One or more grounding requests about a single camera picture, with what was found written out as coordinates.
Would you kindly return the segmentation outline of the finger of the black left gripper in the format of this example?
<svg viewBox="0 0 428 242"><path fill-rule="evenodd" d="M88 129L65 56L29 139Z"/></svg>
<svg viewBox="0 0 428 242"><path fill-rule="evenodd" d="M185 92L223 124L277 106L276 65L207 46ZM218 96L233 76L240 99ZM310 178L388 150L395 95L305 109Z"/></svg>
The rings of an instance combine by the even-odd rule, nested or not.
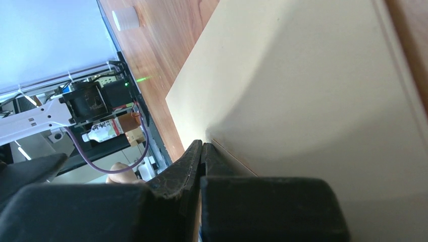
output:
<svg viewBox="0 0 428 242"><path fill-rule="evenodd" d="M7 204L22 187L55 177L67 160L66 154L59 153L13 164L1 162L1 204Z"/></svg>

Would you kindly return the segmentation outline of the tan paper envelope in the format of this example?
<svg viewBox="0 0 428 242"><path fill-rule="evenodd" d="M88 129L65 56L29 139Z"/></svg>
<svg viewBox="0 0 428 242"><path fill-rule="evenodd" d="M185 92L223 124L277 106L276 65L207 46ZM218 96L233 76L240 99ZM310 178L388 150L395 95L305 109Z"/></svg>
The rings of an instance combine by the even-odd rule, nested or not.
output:
<svg viewBox="0 0 428 242"><path fill-rule="evenodd" d="M427 241L427 116L384 1L220 1L166 102L184 146L325 180L353 241Z"/></svg>

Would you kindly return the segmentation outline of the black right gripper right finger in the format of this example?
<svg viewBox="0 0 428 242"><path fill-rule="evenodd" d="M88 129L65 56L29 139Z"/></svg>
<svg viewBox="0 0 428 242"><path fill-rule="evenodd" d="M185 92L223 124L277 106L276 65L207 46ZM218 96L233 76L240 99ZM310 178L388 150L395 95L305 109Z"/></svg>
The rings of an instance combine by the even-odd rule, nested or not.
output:
<svg viewBox="0 0 428 242"><path fill-rule="evenodd" d="M319 178L244 175L202 147L203 241L350 241L330 185Z"/></svg>

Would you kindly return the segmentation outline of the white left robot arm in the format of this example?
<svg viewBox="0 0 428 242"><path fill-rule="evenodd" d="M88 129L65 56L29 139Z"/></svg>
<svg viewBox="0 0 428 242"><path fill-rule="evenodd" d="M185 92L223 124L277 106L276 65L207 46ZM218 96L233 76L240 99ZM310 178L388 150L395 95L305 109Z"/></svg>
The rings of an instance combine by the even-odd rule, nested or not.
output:
<svg viewBox="0 0 428 242"><path fill-rule="evenodd" d="M80 83L76 90L40 107L2 118L1 144L57 129L65 130L79 152L82 152L70 127L84 121L98 120L112 111L109 98L99 83ZM57 175L66 160L66 154L60 153L14 164L1 163L1 207L22 187L44 183Z"/></svg>

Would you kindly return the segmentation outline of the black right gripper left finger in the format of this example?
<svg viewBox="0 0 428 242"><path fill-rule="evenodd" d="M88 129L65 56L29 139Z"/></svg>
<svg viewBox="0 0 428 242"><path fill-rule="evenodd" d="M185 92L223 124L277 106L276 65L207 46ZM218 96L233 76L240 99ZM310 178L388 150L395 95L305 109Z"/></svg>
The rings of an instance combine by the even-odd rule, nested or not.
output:
<svg viewBox="0 0 428 242"><path fill-rule="evenodd" d="M1 213L1 241L194 241L202 142L142 184L33 184Z"/></svg>

